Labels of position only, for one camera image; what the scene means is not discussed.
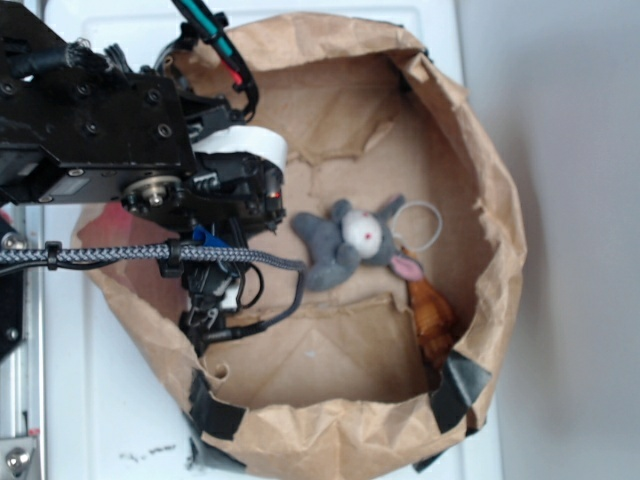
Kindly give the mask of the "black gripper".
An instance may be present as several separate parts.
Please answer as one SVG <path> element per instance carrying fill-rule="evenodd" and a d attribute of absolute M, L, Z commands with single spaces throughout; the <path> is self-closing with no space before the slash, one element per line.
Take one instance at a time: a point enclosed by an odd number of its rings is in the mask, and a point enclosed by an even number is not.
<path fill-rule="evenodd" d="M 223 95 L 212 98 L 187 91 L 180 95 L 194 155 L 199 167 L 186 183 L 196 220 L 187 243 L 226 250 L 215 260 L 187 261 L 182 285 L 190 307 L 180 329 L 195 345 L 235 340 L 260 333 L 266 324 L 230 327 L 228 316 L 246 309 L 242 296 L 249 271 L 259 258 L 249 253 L 248 240 L 275 231 L 285 217 L 282 183 L 286 142 L 269 130 L 249 126 L 258 94 L 247 104 L 231 106 Z"/>

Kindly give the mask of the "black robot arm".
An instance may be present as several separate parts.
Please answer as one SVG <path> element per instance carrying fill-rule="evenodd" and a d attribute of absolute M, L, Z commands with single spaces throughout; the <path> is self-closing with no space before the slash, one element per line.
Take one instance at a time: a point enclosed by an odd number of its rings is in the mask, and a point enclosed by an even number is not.
<path fill-rule="evenodd" d="M 157 245 L 39 250 L 1 227 L 1 321 L 21 336 L 26 269 L 90 270 L 124 259 L 154 259 L 180 278 L 191 306 L 180 327 L 197 345 L 240 339 L 268 321 L 230 327 L 242 308 L 246 273 L 261 264 L 301 264 L 253 251 L 248 239 L 275 230 L 285 211 L 285 139 L 251 124 L 255 80 L 227 37 L 226 17 L 200 1 L 180 1 L 178 45 L 203 42 L 219 56 L 245 107 L 202 97 L 158 68 L 134 71 L 123 51 L 94 52 L 66 42 L 24 5 L 1 5 L 1 201 L 3 204 L 119 202 L 124 210 L 176 233 Z"/>

